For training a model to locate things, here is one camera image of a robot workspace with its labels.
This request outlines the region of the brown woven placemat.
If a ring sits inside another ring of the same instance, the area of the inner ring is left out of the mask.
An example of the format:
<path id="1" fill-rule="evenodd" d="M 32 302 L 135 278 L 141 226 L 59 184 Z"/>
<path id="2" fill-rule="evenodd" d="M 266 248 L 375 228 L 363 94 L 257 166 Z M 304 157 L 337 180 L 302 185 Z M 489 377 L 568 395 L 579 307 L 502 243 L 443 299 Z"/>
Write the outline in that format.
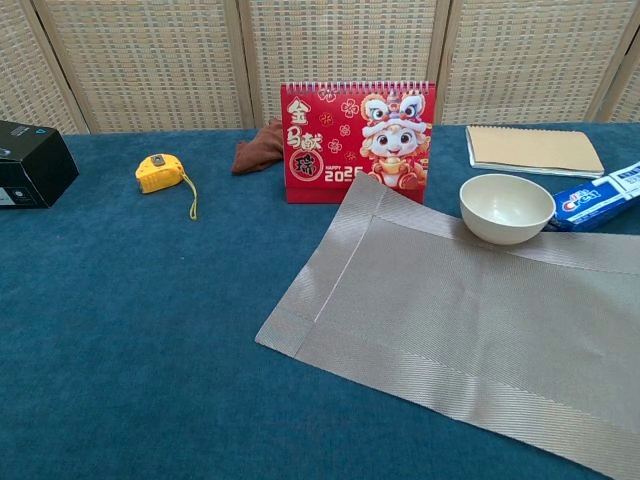
<path id="1" fill-rule="evenodd" d="M 640 236 L 492 245 L 359 175 L 256 340 L 640 480 Z"/>

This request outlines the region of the white small bowl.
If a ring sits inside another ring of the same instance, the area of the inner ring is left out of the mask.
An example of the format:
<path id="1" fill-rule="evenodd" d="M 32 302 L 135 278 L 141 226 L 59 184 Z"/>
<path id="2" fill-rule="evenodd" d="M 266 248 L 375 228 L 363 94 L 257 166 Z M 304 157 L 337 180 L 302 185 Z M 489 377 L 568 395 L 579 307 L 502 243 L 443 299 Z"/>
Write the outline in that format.
<path id="1" fill-rule="evenodd" d="M 540 185 L 522 177 L 484 174 L 459 189 L 459 206 L 466 227 L 496 245 L 526 242 L 547 225 L 555 201 Z"/>

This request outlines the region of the red desk calendar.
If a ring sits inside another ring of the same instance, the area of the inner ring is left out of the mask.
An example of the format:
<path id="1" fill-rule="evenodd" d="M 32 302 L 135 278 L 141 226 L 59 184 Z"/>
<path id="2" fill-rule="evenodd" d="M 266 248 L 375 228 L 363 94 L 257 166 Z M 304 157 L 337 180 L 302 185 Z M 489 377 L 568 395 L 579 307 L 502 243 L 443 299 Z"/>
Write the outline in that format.
<path id="1" fill-rule="evenodd" d="M 282 85 L 287 201 L 338 204 L 363 173 L 423 202 L 435 100 L 427 81 Z"/>

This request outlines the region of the brown crumpled cloth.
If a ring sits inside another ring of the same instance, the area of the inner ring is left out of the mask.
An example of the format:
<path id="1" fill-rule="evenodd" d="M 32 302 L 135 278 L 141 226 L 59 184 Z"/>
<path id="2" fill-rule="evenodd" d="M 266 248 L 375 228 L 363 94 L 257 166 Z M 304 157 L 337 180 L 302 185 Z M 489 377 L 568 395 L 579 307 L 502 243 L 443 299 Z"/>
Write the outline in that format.
<path id="1" fill-rule="evenodd" d="M 236 146 L 231 165 L 232 175 L 263 171 L 283 160 L 283 127 L 279 118 L 272 118 L 249 142 Z"/>

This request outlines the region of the yellow tape measure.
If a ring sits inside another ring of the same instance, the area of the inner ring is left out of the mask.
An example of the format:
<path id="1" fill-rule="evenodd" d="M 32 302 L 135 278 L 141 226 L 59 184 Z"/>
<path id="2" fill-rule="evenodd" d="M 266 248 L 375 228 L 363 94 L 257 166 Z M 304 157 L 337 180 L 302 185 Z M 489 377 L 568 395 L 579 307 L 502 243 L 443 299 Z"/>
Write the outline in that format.
<path id="1" fill-rule="evenodd" d="M 178 157 L 168 153 L 156 153 L 147 156 L 137 167 L 135 178 L 143 194 L 154 193 L 184 182 L 190 187 L 193 194 L 189 218 L 192 221 L 198 219 L 197 189 Z"/>

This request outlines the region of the woven bamboo folding screen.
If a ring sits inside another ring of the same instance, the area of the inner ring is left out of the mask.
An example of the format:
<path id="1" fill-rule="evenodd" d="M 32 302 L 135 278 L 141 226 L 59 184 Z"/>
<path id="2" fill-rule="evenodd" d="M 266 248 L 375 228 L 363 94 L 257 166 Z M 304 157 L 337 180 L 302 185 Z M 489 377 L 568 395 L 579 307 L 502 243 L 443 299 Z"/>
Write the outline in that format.
<path id="1" fill-rule="evenodd" d="M 384 80 L 444 124 L 640 122 L 640 0 L 0 0 L 0 120 L 253 128 L 284 83 Z"/>

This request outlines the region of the kraft spiral notebook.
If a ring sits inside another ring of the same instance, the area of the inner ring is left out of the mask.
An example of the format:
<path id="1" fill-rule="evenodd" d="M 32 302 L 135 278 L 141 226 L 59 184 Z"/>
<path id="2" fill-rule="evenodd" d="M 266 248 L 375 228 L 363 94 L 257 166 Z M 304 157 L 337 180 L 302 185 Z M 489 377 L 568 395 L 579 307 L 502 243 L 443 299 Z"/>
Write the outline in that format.
<path id="1" fill-rule="evenodd" d="M 465 134 L 474 168 L 591 179 L 604 174 L 583 132 L 472 125 Z"/>

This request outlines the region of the blue toothpaste box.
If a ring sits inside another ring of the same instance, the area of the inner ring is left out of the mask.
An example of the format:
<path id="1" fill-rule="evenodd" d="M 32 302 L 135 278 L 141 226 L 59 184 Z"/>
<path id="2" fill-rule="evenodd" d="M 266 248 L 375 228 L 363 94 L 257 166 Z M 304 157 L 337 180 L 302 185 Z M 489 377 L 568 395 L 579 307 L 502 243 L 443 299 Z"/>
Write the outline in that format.
<path id="1" fill-rule="evenodd" d="M 552 232 L 586 232 L 640 202 L 640 161 L 553 195 Z"/>

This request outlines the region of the black cardboard box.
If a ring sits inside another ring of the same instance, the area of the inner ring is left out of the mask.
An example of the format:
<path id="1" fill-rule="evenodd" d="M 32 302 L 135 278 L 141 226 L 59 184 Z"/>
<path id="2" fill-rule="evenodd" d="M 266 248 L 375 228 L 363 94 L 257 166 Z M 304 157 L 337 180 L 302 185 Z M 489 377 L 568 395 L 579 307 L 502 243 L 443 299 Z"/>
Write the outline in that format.
<path id="1" fill-rule="evenodd" d="M 56 129 L 0 120 L 0 210 L 50 208 L 78 175 Z"/>

